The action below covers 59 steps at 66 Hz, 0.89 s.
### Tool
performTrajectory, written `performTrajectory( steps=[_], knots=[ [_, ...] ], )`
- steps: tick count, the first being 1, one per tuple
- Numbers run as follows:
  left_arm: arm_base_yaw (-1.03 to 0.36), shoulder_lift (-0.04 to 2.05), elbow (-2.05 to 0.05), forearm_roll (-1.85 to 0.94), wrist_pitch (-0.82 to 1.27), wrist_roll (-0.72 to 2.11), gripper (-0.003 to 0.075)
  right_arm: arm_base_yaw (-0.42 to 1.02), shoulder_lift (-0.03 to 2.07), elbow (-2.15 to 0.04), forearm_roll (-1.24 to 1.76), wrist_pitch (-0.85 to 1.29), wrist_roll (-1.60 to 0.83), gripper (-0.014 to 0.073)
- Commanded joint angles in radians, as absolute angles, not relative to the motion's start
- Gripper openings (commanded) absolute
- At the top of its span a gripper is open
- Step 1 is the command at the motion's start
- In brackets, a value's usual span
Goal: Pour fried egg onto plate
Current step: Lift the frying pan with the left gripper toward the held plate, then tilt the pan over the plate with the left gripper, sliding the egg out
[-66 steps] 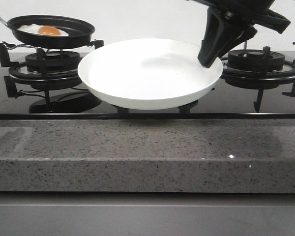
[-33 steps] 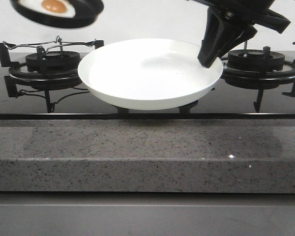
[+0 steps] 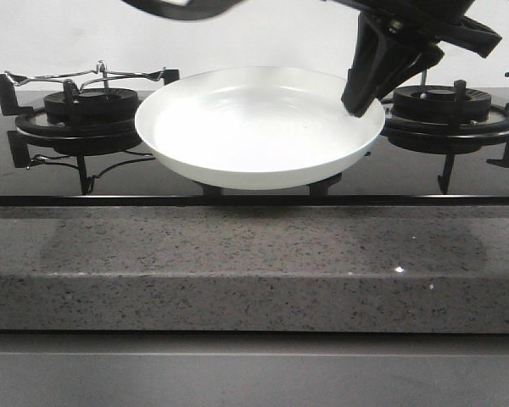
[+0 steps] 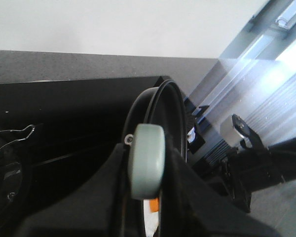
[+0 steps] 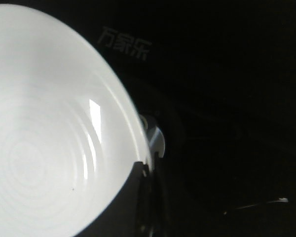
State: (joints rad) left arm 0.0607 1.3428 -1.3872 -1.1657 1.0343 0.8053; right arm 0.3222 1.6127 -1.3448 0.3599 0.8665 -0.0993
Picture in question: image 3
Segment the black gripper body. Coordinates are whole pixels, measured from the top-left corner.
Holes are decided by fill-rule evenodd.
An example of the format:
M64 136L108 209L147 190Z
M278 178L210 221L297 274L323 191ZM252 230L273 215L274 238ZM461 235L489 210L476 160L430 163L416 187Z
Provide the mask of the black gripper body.
M448 42L486 58L501 36L466 16L471 1L342 1L371 15L392 32L403 29L434 42Z

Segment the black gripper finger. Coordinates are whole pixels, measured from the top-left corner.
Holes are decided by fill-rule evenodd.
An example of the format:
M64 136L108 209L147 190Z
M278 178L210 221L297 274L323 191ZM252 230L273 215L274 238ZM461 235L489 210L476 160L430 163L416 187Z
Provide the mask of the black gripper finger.
M341 97L346 110L356 117L389 93L396 43L383 23L374 14L361 14L358 19L355 56Z
M383 59L383 81L377 87L375 98L387 96L413 76L432 68L444 55L443 50L433 43L422 49L395 48Z

